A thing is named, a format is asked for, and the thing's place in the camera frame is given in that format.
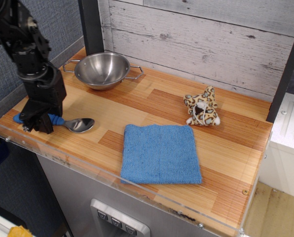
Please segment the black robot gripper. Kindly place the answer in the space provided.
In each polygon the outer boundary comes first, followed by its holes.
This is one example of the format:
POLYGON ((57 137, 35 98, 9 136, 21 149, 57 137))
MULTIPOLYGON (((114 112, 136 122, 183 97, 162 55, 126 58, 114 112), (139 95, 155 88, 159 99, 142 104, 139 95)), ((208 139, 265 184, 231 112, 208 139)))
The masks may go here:
POLYGON ((20 113, 23 130, 52 133, 53 124, 48 114, 62 116, 63 100, 66 97, 61 72, 52 64, 44 64, 37 73, 19 72, 18 76, 29 98, 20 113))

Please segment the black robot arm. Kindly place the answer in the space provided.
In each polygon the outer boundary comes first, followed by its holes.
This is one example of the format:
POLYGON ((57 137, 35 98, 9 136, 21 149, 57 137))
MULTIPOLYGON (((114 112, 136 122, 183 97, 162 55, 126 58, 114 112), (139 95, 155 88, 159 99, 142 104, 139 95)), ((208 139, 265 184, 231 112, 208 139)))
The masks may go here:
POLYGON ((25 131, 53 132, 50 114, 62 116, 66 89, 61 72, 49 61, 49 41, 19 0, 0 0, 0 45, 16 64, 29 97, 19 119, 25 131))

